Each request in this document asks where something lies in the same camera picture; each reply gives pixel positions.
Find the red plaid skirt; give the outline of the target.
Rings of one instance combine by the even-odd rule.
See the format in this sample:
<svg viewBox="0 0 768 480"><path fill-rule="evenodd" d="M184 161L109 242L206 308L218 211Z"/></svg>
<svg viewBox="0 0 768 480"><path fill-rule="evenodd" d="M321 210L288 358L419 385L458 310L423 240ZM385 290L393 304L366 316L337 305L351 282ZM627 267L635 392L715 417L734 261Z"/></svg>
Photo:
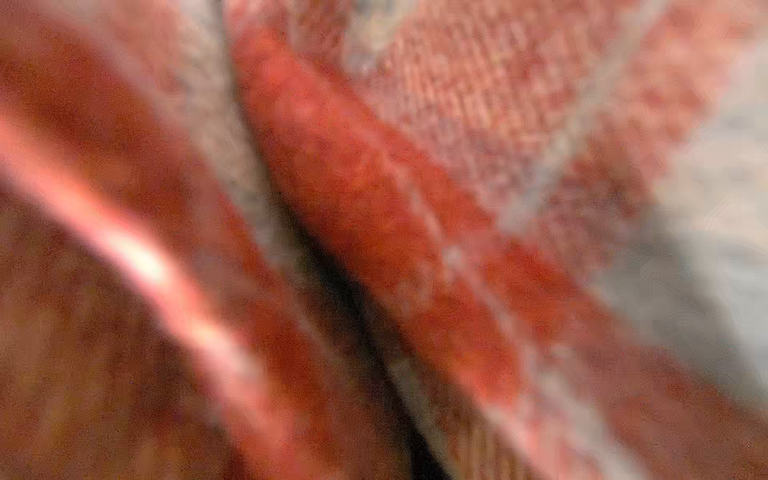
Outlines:
<svg viewBox="0 0 768 480"><path fill-rule="evenodd" d="M5 479L763 479L763 1L5 1Z"/></svg>

